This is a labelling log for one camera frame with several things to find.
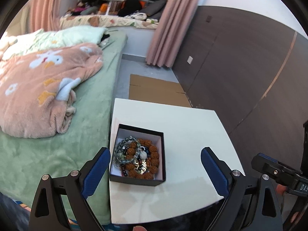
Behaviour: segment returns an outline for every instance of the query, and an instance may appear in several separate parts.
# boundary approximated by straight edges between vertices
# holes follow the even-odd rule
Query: brown wall panel
[[[264,153],[300,169],[304,128],[308,120],[308,40],[297,35],[294,48],[278,79],[252,113],[230,134],[243,168]]]
[[[218,11],[215,7],[199,6],[181,45],[173,71],[187,92],[208,55],[227,13],[227,8]],[[193,57],[192,64],[187,63]]]
[[[204,7],[201,12],[208,15],[208,7]],[[209,10],[213,18],[216,14],[225,15],[222,29],[187,96],[194,107],[215,110],[229,133],[272,82],[287,56],[294,31],[244,10]]]
[[[209,15],[212,21],[219,16],[213,35],[202,32],[212,23],[205,22]],[[259,102],[284,63],[294,34],[255,13],[203,6],[174,65],[193,106],[216,111],[247,174],[259,175],[250,165],[259,152],[300,168],[302,125],[308,120],[308,40],[302,35],[297,34],[281,74]],[[206,44],[197,46],[200,41]],[[197,64],[189,65],[188,56],[199,56]]]

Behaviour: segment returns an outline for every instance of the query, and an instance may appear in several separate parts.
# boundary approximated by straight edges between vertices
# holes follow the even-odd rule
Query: green bed sheet
[[[66,176],[91,160],[101,147],[108,146],[114,87],[127,41],[124,32],[109,34],[102,69],[75,89],[76,114],[67,133],[19,139],[0,130],[0,192],[30,207],[42,175]],[[74,219],[67,197],[63,201],[68,217]],[[108,172],[88,203],[101,224],[110,223]]]

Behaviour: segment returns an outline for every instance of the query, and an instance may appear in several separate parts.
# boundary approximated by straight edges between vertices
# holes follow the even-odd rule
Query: pink curtain
[[[30,10],[30,31],[60,29],[59,11],[61,0],[33,0]]]
[[[147,53],[147,64],[172,67],[197,5],[198,0],[168,1]]]

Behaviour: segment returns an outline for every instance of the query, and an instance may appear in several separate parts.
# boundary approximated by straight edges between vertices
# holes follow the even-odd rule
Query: human hand
[[[284,194],[284,192],[287,191],[287,189],[288,189],[288,187],[278,184],[277,187],[276,187],[276,193],[282,196]],[[295,221],[297,215],[298,215],[298,212],[296,212],[292,216],[291,221],[290,221],[291,223],[293,223]]]
[[[133,231],[147,231],[144,227],[136,226],[133,228]]]

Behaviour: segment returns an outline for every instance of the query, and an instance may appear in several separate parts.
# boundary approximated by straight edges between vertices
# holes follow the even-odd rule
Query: pink blanket
[[[0,63],[0,126],[15,137],[41,138],[68,130],[73,88],[103,66],[91,43],[15,57]]]

